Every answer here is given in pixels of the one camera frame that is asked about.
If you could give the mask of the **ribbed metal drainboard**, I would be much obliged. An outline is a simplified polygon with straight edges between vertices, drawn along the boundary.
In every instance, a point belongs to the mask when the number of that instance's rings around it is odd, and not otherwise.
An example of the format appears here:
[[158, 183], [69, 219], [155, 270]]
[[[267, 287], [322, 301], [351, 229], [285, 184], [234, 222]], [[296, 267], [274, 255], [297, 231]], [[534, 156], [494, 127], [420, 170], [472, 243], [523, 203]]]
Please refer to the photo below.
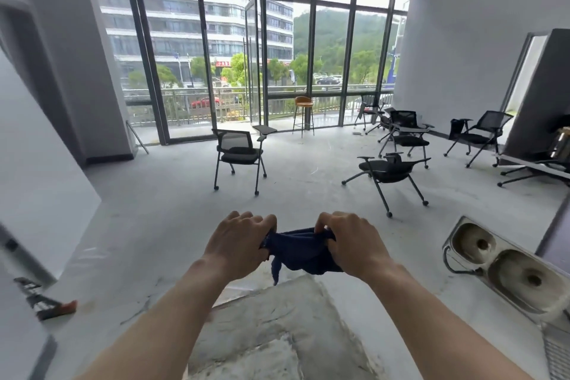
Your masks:
[[570, 326], [542, 323], [550, 380], [570, 380]]

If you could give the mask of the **black folded-back office chair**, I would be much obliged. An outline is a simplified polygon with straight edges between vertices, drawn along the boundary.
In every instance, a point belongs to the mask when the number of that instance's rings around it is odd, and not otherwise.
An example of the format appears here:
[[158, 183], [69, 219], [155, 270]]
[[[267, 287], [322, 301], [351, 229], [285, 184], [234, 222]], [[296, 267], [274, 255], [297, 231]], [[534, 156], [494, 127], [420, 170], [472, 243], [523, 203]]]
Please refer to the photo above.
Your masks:
[[359, 156], [358, 158], [363, 160], [363, 162], [359, 164], [359, 169], [361, 172], [351, 176], [346, 180], [342, 180], [341, 185], [345, 186], [348, 182], [362, 175], [367, 175], [374, 181], [376, 189], [378, 190], [382, 203], [386, 209], [388, 218], [392, 218], [393, 214], [390, 211], [384, 194], [382, 193], [382, 190], [380, 188], [381, 184], [392, 184], [402, 182], [404, 180], [409, 180], [418, 196], [422, 200], [423, 206], [427, 207], [429, 205], [429, 202], [424, 198], [417, 184], [411, 177], [411, 172], [415, 165], [418, 163], [427, 163], [429, 160], [431, 160], [431, 158], [424, 158], [416, 161], [403, 161], [401, 159], [401, 153], [398, 152], [388, 153], [384, 159], [374, 159], [374, 157], [369, 156]]

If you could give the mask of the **black window frame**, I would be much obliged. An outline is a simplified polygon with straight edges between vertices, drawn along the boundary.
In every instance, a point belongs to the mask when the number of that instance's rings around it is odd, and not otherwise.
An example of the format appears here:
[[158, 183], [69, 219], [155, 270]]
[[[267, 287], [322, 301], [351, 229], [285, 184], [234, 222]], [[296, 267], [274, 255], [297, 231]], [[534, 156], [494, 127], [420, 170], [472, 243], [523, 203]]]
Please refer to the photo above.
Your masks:
[[[97, 0], [120, 73], [122, 91], [147, 89], [155, 123], [134, 126], [145, 145], [208, 140], [212, 129], [265, 125], [293, 132], [293, 119], [218, 123], [213, 90], [260, 86], [341, 86], [342, 127], [347, 87], [376, 86], [390, 102], [410, 0]], [[211, 122], [171, 127], [166, 88], [207, 88]], [[302, 134], [301, 129], [294, 132]]]

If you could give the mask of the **dark grey cabinet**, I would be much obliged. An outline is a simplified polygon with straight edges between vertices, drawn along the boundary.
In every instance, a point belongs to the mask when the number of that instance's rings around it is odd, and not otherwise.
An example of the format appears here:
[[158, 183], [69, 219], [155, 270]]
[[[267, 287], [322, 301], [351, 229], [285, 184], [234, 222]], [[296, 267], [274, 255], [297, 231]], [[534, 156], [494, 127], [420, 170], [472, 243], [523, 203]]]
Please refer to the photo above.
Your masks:
[[570, 29], [548, 34], [530, 77], [522, 104], [504, 145], [501, 162], [533, 160], [554, 142], [553, 128], [570, 114]]

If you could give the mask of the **metal balcony railing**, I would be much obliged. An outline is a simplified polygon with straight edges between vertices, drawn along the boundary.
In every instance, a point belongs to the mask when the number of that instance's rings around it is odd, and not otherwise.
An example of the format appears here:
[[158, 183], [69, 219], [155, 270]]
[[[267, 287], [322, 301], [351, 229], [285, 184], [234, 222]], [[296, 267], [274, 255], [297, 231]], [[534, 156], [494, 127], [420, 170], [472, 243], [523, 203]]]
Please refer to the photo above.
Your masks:
[[[325, 119], [317, 126], [337, 124], [341, 110], [341, 86], [315, 85], [312, 100], [315, 117]], [[372, 84], [350, 84], [344, 107], [344, 124], [362, 124], [358, 117], [362, 95], [374, 95]], [[151, 94], [147, 89], [123, 91], [129, 108], [131, 124], [150, 126], [155, 123]], [[268, 109], [264, 109], [264, 95], [260, 86], [224, 86], [213, 90], [213, 105], [217, 122], [259, 122], [291, 119], [294, 99], [306, 93], [305, 86], [269, 86]], [[166, 88], [161, 93], [162, 103], [171, 127], [198, 126], [211, 122], [210, 94], [207, 88]]]

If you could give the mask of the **dark blue cloth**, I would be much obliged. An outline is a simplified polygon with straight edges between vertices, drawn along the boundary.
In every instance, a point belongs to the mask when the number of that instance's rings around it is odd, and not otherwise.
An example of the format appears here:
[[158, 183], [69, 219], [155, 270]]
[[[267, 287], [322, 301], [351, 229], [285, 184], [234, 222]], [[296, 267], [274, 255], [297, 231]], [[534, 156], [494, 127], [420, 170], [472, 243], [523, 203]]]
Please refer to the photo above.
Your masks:
[[271, 275], [274, 286], [279, 283], [282, 266], [292, 271], [302, 270], [318, 276], [327, 272], [342, 273], [343, 270], [328, 249], [328, 240], [336, 240], [330, 229], [316, 232], [314, 228], [305, 228], [284, 233], [267, 233], [260, 249], [266, 249], [273, 257]]

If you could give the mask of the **black mesh office chair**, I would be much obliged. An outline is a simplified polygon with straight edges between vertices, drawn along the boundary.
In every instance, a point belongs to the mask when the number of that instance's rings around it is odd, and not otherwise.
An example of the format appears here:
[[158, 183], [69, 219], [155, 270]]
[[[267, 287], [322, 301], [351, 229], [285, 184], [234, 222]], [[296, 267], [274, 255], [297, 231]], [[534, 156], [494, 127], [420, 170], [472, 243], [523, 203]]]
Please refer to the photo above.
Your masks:
[[457, 143], [466, 144], [467, 156], [471, 156], [472, 147], [478, 147], [471, 160], [465, 165], [470, 168], [478, 155], [492, 147], [495, 153], [499, 153], [498, 139], [503, 135], [506, 124], [514, 118], [513, 115], [501, 111], [487, 110], [474, 124], [469, 118], [454, 118], [451, 120], [449, 140], [453, 143], [444, 153], [447, 157]]
[[[424, 139], [425, 133], [429, 131], [428, 126], [420, 126], [417, 123], [417, 114], [410, 110], [391, 110], [390, 117], [381, 116], [380, 125], [388, 130], [388, 134], [383, 137], [386, 141], [379, 152], [378, 162], [401, 162], [398, 146], [410, 147], [410, 150], [421, 147], [424, 155], [424, 168], [428, 169], [426, 147], [430, 142]], [[393, 142], [394, 152], [382, 154], [389, 141]]]
[[[364, 123], [363, 132], [364, 135], [368, 135], [372, 130], [376, 129], [378, 123], [380, 122], [381, 115], [383, 113], [383, 108], [387, 104], [385, 101], [381, 101], [380, 98], [376, 97], [375, 94], [362, 94], [360, 96], [360, 108], [357, 114], [354, 125], [357, 125], [358, 120], [362, 119]], [[366, 116], [370, 117], [370, 125], [372, 128], [367, 130]]]

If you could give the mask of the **black mesh chair with tablet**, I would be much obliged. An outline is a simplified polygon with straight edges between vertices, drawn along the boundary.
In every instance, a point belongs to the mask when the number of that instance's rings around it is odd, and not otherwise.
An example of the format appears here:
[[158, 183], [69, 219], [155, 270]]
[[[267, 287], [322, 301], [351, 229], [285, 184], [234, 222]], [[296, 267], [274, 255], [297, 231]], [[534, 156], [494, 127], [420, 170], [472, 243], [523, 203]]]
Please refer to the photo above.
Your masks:
[[258, 186], [260, 169], [263, 170], [263, 178], [267, 178], [267, 172], [262, 158], [263, 142], [269, 135], [276, 133], [277, 130], [265, 125], [257, 125], [253, 126], [253, 128], [259, 133], [259, 137], [256, 140], [259, 143], [258, 146], [254, 145], [250, 132], [228, 129], [212, 129], [212, 132], [217, 139], [218, 153], [214, 179], [215, 191], [219, 189], [217, 183], [219, 164], [220, 162], [224, 162], [230, 165], [232, 175], [235, 174], [234, 165], [256, 166], [257, 171], [254, 195], [259, 196]]

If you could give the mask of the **person's right hand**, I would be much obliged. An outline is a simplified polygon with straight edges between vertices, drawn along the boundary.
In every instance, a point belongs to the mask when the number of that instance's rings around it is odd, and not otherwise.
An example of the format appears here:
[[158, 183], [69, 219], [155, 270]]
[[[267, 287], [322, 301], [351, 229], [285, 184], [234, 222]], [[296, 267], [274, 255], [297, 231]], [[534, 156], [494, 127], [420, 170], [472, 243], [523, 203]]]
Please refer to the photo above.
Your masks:
[[395, 266], [376, 228], [355, 213], [332, 212], [336, 240], [327, 246], [338, 266], [348, 275], [370, 284]]

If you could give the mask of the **person's left hand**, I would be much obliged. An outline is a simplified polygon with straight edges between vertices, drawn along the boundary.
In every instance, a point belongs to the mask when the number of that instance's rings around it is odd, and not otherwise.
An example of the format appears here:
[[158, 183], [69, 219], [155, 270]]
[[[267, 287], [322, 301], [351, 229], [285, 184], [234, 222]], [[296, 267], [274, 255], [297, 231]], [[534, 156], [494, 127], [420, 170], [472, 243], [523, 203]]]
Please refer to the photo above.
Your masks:
[[257, 238], [257, 216], [249, 211], [232, 211], [218, 224], [202, 259], [228, 284], [246, 277], [268, 260], [268, 251], [260, 249], [262, 241]]

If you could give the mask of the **orange seat bar stool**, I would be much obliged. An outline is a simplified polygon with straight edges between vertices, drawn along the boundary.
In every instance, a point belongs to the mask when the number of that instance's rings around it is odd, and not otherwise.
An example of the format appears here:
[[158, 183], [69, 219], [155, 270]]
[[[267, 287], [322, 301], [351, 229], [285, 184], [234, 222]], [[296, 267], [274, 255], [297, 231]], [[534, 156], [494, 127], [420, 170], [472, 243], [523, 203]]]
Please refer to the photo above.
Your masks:
[[[312, 98], [308, 96], [297, 96], [295, 98], [294, 103], [295, 103], [295, 110], [294, 110], [292, 131], [294, 132], [296, 128], [299, 128], [301, 129], [302, 136], [305, 130], [313, 132], [314, 135], [315, 134], [314, 112], [313, 112], [314, 102]], [[300, 123], [297, 123], [296, 118], [299, 111], [302, 112], [302, 115]]]

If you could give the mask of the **stainless steel double sink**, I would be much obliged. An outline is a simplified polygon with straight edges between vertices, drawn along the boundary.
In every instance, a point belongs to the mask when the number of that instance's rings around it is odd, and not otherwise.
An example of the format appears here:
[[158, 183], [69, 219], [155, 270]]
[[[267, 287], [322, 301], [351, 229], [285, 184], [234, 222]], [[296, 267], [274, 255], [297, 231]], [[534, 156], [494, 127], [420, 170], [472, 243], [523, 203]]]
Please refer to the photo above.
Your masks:
[[442, 247], [445, 268], [473, 276], [532, 322], [570, 316], [570, 275], [462, 215]]

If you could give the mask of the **person's left forearm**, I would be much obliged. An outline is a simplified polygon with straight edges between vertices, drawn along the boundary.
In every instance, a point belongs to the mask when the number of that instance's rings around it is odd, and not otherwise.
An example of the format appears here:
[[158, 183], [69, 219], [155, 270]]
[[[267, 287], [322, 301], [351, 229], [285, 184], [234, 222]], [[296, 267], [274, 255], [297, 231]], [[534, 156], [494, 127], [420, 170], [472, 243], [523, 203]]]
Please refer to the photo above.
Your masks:
[[235, 271], [219, 255], [197, 260], [74, 380], [182, 380], [205, 321]]

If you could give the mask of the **red-handled black tool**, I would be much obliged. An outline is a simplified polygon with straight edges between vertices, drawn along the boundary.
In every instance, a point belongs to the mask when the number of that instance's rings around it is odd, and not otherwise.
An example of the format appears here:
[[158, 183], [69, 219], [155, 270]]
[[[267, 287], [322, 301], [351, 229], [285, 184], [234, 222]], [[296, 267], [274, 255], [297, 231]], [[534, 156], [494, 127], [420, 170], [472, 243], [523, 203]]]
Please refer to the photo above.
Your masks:
[[50, 297], [46, 297], [42, 292], [42, 285], [25, 277], [14, 278], [20, 291], [25, 295], [28, 305], [32, 308], [40, 321], [54, 319], [69, 314], [74, 314], [78, 307], [78, 300], [62, 303]]

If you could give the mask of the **black office chair base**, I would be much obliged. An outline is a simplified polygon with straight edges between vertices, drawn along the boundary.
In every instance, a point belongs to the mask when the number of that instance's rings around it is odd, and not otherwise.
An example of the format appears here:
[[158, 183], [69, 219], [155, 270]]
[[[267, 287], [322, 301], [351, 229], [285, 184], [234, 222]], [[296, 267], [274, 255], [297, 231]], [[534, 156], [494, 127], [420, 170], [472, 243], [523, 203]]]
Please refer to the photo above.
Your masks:
[[567, 188], [570, 189], [570, 162], [563, 162], [557, 159], [546, 159], [531, 162], [530, 166], [520, 166], [508, 171], [502, 171], [501, 176], [507, 176], [516, 172], [526, 172], [524, 176], [517, 178], [510, 178], [502, 182], [498, 182], [498, 187], [503, 187], [505, 184], [524, 181], [527, 179], [537, 178], [541, 176], [562, 182]]

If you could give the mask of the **person's right forearm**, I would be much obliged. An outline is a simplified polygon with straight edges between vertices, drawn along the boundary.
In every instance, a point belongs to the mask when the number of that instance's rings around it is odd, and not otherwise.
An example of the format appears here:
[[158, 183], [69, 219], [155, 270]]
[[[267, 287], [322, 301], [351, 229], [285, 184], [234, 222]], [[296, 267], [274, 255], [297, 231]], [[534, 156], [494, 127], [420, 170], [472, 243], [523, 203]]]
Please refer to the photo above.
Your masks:
[[533, 380], [403, 266], [391, 260], [373, 265], [363, 280], [393, 321], [423, 380]]

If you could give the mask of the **leaning metal bar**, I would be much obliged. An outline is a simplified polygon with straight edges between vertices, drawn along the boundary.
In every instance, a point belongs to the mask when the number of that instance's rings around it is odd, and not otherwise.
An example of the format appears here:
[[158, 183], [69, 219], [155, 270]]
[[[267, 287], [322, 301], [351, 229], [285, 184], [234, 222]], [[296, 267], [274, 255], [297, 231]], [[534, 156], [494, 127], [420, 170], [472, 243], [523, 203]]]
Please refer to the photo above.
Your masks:
[[141, 147], [141, 148], [145, 151], [145, 153], [146, 153], [147, 155], [149, 155], [150, 152], [149, 152], [148, 148], [147, 148], [146, 145], [142, 142], [142, 140], [140, 139], [139, 135], [138, 135], [137, 132], [134, 130], [134, 128], [132, 127], [132, 125], [130, 124], [130, 122], [129, 122], [128, 120], [125, 121], [125, 125], [126, 125], [126, 127], [128, 128], [128, 130], [130, 130], [130, 132], [134, 135], [134, 138], [135, 138], [135, 140], [136, 140], [136, 141], [135, 141], [136, 146]]

